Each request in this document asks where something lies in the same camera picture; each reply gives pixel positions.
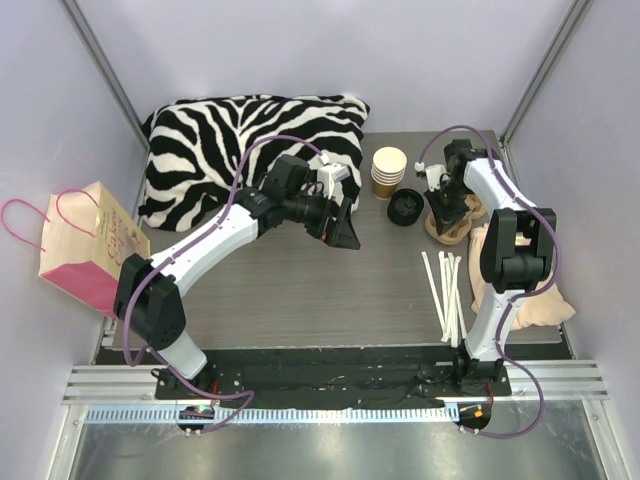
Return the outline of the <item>brown cardboard cup carrier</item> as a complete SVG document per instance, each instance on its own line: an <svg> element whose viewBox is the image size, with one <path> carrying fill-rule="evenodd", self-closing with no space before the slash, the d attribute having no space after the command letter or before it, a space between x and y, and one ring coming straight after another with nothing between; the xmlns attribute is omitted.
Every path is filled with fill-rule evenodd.
<svg viewBox="0 0 640 480"><path fill-rule="evenodd" d="M430 212L424 223L427 233L443 245L450 246L460 243L471 231L473 222L486 214L484 206L474 194L466 196L465 204L468 207L468 211L463 219L443 234L437 233L435 218L433 213Z"/></svg>

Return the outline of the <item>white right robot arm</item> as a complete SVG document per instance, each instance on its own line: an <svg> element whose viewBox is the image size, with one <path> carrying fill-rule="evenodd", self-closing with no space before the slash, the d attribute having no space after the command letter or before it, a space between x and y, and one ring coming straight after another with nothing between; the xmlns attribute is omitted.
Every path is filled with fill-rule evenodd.
<svg viewBox="0 0 640 480"><path fill-rule="evenodd" d="M425 197L439 234L470 212L473 194L489 215L479 257L485 293L476 320L453 360L451 381L465 395L500 379L508 331L525 299L552 270L556 215L524 198L490 148L456 139L444 148L445 172Z"/></svg>

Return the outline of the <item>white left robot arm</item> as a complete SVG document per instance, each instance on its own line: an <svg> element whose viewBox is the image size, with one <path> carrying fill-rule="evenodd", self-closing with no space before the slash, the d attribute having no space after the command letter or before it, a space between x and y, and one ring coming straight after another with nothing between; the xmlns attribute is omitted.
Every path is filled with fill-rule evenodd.
<svg viewBox="0 0 640 480"><path fill-rule="evenodd" d="M327 246L359 249L352 201L339 193L350 175L347 166L328 159L313 170L306 161L283 155L260 187L238 190L201 228L149 259L133 254L124 261L114 314L179 373L178 386L187 396L205 397L213 375L186 331L183 296L228 255L285 221L303 225Z"/></svg>

